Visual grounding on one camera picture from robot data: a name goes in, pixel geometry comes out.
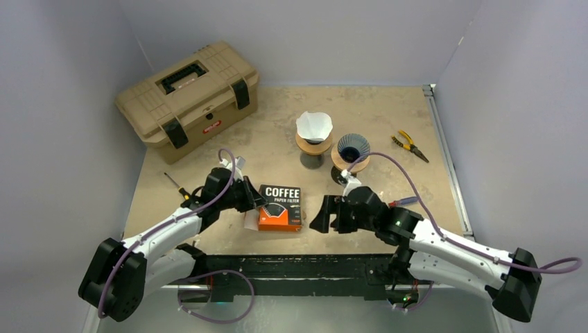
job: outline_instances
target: toolbox lid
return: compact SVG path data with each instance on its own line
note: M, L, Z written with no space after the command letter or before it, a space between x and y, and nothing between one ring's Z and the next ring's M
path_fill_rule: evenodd
M161 146L170 128L188 130L230 103L244 108L258 83L255 68L218 42L120 93L115 104L143 142Z

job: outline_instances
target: box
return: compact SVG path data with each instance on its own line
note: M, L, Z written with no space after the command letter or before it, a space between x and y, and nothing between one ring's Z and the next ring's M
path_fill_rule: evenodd
M259 193L268 204L259 211L259 231L299 231L302 228L300 188L262 185Z
M168 164L257 109L259 74L219 42L120 93L115 104Z

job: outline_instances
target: screwdriver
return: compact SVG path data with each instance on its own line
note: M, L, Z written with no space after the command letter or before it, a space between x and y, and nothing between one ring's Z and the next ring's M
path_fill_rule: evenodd
M410 205L411 203L416 203L419 199L416 196L409 196L408 198L395 200L391 203L388 203L388 207L399 207L399 206L406 206Z
M166 177L169 178L169 180L171 180L171 182L178 188L178 192L182 194L184 199L190 199L190 193L188 193L188 191L186 191L184 187L181 187L178 183L176 183L175 180L169 174L167 174L167 172L164 172L164 175L166 175Z

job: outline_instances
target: table surface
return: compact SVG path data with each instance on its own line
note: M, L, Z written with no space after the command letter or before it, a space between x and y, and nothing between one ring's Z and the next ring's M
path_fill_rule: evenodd
M331 179L330 158L316 170L300 164L296 119L304 111L331 116L334 144L347 133L358 133L367 138L372 151L395 158L417 185L439 225L462 234L443 152L420 87L260 87L259 109L254 114L212 137L174 165L165 164L154 150L147 150L125 236L148 229L179 207L182 197L164 176L165 171L191 191L203 185L210 170L218 166L217 150L226 147L246 159L243 174L255 187L267 184L302 188L304 227L300 232L248 230L243 228L243 215L228 210L187 242L194 240L205 253L227 255L392 252L394 249L379 241L373 232L320 234L307 228L318 213L322 197L341 194L343 188ZM398 130L405 130L431 162L424 163L394 144L390 136ZM413 195L400 170L379 156L371 158L358 178L387 202ZM424 214L419 205L408 208Z

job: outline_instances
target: tan toolbox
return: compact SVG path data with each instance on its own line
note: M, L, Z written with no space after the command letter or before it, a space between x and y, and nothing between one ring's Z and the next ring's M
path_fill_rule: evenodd
M191 57L120 93L115 103L168 164L257 110L259 74L227 43Z

